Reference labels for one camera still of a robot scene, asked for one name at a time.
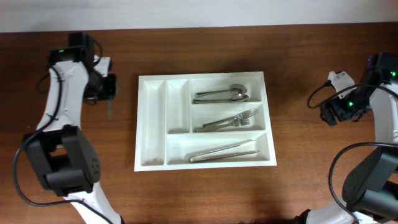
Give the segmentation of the metal tablespoon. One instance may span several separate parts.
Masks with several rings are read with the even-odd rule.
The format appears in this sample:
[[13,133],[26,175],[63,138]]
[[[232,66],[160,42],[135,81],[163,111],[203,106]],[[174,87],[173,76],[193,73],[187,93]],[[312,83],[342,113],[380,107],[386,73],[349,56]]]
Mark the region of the metal tablespoon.
[[232,93],[246,93],[248,89],[242,84],[232,84],[228,89],[218,90],[218,91],[206,91],[198,92],[194,94],[195,98],[200,98],[203,96],[213,95],[217,93],[232,92]]
[[233,95],[228,99],[220,99],[220,100],[203,100],[203,99],[194,99],[193,104],[204,104],[204,103],[239,103],[245,102],[249,99],[249,96],[243,93],[239,93]]

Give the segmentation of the small metal teaspoon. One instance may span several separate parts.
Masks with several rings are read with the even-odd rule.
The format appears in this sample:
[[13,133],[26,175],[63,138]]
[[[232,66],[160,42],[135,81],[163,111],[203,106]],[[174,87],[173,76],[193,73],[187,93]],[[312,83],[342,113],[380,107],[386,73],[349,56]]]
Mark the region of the small metal teaspoon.
[[108,100],[108,119],[111,120],[113,118],[113,100]]

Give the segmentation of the metal fork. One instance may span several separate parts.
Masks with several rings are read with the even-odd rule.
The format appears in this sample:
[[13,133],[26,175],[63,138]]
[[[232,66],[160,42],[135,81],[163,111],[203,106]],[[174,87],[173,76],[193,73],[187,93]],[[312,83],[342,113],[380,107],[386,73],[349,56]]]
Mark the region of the metal fork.
[[251,122],[249,119],[234,119],[233,121],[230,121],[227,124],[208,126],[205,128],[198,128],[198,129],[195,129],[193,132],[194,133],[212,132],[212,131],[216,131],[218,129],[227,128],[227,127],[231,127],[231,126],[232,127],[245,126],[245,125],[249,125],[250,123]]
[[231,117],[228,117],[228,118],[225,118],[225,119],[221,119],[221,120],[214,121],[214,122],[211,122],[211,123],[206,123],[202,127],[206,128],[208,126],[216,126],[218,124],[225,123],[227,121],[232,121],[232,120],[235,120],[235,119],[247,120],[250,117],[258,114],[258,112],[259,112],[259,110],[257,108],[253,108],[253,109],[250,109],[250,110],[247,110],[247,111],[243,111],[241,113],[238,113],[237,115],[234,115],[234,116],[231,116]]

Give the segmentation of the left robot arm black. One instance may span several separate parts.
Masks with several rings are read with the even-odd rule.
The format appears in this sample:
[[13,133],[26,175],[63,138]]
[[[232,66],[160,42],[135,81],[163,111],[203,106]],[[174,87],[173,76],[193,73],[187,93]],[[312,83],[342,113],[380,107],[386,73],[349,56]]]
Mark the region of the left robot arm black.
[[[72,204],[86,223],[123,223],[101,186],[100,159],[81,130],[83,103],[112,101],[118,81],[110,57],[95,49],[100,43],[84,32],[71,33],[68,46],[51,51],[47,66],[50,87],[42,119],[34,133],[26,134],[13,160],[12,178],[17,193],[36,207]],[[55,202],[33,202],[17,180],[18,158],[25,152],[45,190],[60,197]]]

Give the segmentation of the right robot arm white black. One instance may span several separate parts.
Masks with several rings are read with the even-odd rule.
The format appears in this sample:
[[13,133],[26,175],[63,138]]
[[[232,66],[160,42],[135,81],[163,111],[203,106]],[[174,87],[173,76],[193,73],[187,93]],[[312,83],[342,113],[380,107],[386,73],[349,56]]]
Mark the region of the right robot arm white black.
[[[397,56],[380,52],[369,57],[359,83],[346,72],[330,72],[325,87],[336,93],[316,105],[320,118],[329,126],[350,120],[358,122],[368,112],[374,115],[375,140],[342,149],[328,172],[333,202],[323,208],[306,210],[294,223],[387,223],[397,221]],[[373,147],[346,177],[342,196],[333,188],[333,172],[346,152]]]

